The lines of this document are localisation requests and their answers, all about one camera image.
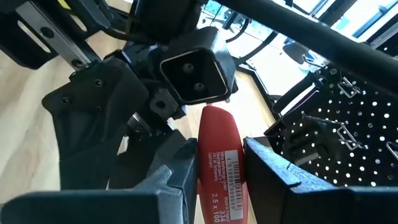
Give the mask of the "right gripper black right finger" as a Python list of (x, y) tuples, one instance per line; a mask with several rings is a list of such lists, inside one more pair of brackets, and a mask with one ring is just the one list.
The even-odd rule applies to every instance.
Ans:
[(244, 139), (244, 151), (258, 223), (397, 223), (397, 187), (336, 187), (254, 138)]

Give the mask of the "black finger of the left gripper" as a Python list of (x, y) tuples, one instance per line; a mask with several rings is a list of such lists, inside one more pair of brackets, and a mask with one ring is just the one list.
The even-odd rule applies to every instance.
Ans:
[(148, 97), (127, 63), (111, 58), (76, 72), (42, 99), (53, 119), (62, 190), (107, 186), (127, 122)]

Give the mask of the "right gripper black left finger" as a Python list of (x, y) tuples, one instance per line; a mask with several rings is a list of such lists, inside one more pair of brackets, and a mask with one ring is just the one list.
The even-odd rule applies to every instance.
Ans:
[(63, 190), (18, 196), (1, 223), (193, 223), (197, 200), (197, 140), (131, 189)]

